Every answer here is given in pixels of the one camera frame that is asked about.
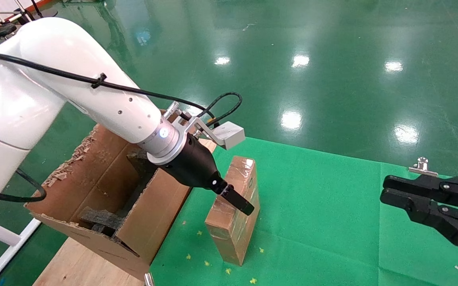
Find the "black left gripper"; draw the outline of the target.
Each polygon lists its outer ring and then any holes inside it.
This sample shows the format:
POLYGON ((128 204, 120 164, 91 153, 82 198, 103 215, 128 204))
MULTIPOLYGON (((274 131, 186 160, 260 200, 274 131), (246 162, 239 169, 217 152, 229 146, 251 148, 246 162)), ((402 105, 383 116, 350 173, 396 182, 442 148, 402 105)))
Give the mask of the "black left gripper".
POLYGON ((254 211, 254 206, 221 177, 211 152, 192 134, 187 134, 185 145, 176 158, 160 168, 185 186, 210 189, 220 194, 247 216, 254 211))

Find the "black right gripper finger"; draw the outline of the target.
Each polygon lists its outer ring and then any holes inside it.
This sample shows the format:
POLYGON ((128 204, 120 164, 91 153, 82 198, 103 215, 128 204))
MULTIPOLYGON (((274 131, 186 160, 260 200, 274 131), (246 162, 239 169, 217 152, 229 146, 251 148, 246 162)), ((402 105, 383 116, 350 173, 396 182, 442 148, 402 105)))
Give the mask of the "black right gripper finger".
POLYGON ((416 179, 406 179, 389 175, 385 177, 383 187, 458 207, 458 176, 442 179, 421 174, 416 179))
POLYGON ((458 246, 458 209, 396 189, 384 189, 380 201, 405 210, 411 221, 434 228, 450 243, 458 246))

